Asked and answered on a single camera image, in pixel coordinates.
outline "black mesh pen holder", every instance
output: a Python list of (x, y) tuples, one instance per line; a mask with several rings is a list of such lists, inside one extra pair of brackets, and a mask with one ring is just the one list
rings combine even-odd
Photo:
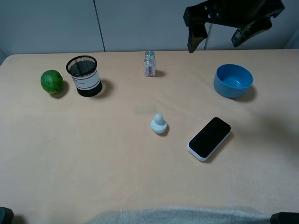
[(91, 56), (78, 56), (71, 59), (66, 70), (70, 73), (78, 93), (83, 97), (92, 97), (101, 92), (101, 83), (97, 61)]

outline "lime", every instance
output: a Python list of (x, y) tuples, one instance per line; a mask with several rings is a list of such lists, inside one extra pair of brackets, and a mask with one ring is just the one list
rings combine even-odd
[(64, 80), (58, 71), (45, 71), (41, 77), (41, 84), (49, 94), (59, 93), (64, 87)]

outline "salt shaker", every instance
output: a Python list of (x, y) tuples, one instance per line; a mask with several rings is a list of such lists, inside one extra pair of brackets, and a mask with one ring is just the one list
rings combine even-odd
[(147, 51), (145, 52), (145, 59), (143, 64), (143, 72), (145, 76), (155, 76), (156, 75), (156, 60), (155, 52)]

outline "blue bowl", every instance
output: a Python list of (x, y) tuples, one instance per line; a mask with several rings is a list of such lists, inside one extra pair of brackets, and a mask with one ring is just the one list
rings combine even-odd
[(252, 74), (242, 66), (224, 64), (220, 66), (215, 75), (214, 88), (227, 98), (241, 97), (253, 84)]

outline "beige tabletop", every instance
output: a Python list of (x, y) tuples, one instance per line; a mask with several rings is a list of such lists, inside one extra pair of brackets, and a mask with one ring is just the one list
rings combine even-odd
[[(13, 55), (0, 67), (0, 206), (28, 224), (81, 224), (106, 211), (164, 206), (299, 208), (299, 50), (87, 53), (104, 85), (80, 96), (67, 62), (82, 54)], [(236, 63), (254, 86), (231, 100), (213, 88), (216, 69)], [(58, 96), (40, 77), (58, 70)], [(169, 124), (152, 132), (155, 113)], [(232, 135), (200, 162), (187, 143), (213, 117)]]

